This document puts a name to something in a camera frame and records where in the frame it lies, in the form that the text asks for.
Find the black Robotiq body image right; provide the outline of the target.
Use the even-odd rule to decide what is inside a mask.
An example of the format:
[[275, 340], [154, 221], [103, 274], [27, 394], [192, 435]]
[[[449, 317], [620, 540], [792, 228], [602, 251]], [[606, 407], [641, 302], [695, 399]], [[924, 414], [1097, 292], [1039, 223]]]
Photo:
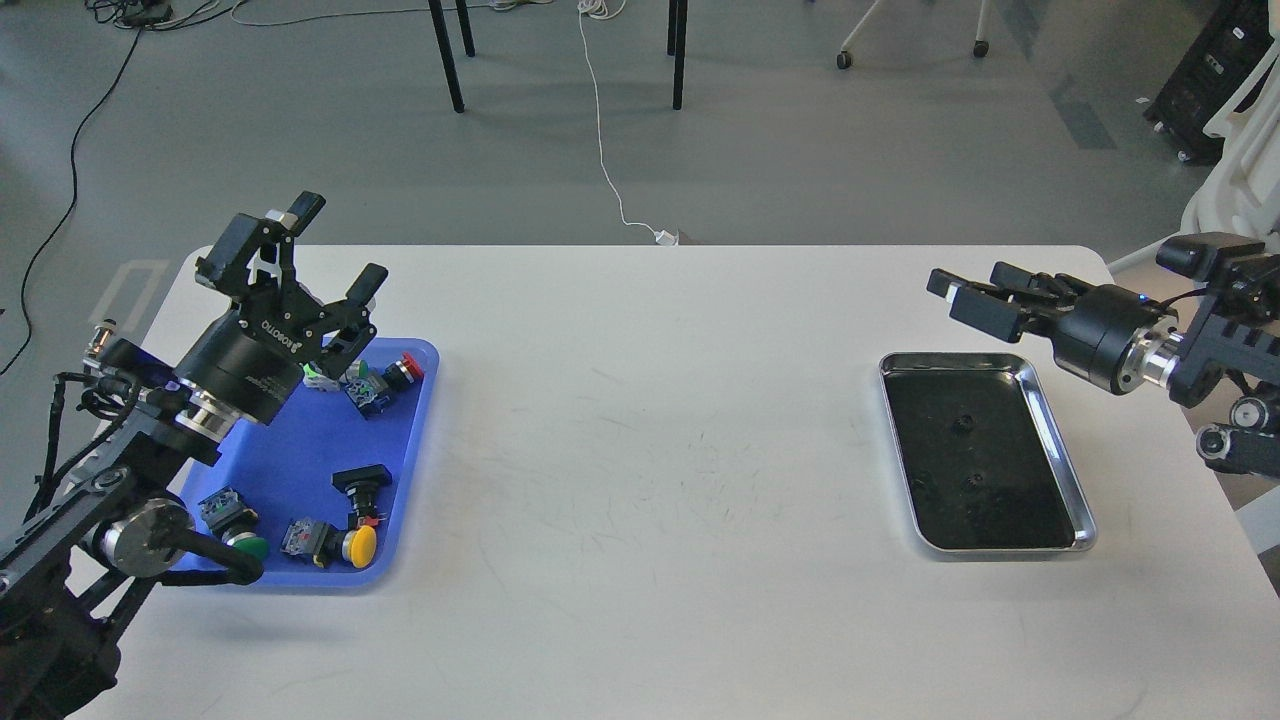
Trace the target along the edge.
[[1112, 395], [1128, 395], [1142, 382], [1142, 345], [1165, 340], [1179, 315], [1149, 297], [1116, 284], [1084, 292], [1051, 332], [1055, 363]]

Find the black Robotiq body image left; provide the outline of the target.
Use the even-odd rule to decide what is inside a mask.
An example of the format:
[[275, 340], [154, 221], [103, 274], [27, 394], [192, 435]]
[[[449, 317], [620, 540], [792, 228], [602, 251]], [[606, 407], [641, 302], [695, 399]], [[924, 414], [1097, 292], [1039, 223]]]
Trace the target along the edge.
[[269, 424], [320, 357], [320, 337], [307, 338], [280, 318], [244, 316], [239, 304], [211, 323], [178, 364], [178, 379], [259, 424]]

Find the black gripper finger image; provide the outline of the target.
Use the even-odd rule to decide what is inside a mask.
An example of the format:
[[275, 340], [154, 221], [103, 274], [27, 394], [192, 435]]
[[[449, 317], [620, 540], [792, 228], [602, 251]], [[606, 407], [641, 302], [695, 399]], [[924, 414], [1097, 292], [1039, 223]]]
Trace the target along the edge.
[[297, 281], [294, 241], [324, 205], [321, 195], [303, 191], [285, 211], [234, 215], [197, 259], [196, 282], [225, 295], [244, 316], [320, 316], [323, 304]]
[[370, 304], [387, 281], [385, 266], [369, 263], [340, 301], [324, 305], [310, 322], [310, 366], [337, 380], [378, 333]]
[[1007, 263], [996, 263], [989, 283], [1007, 300], [1039, 306], [1074, 306], [1094, 284], [1074, 275], [1032, 273]]
[[1048, 337], [1061, 319], [1061, 306], [1018, 304], [989, 282], [968, 281], [942, 268], [931, 272], [925, 287], [950, 304], [952, 319], [1007, 343], [1025, 333]]

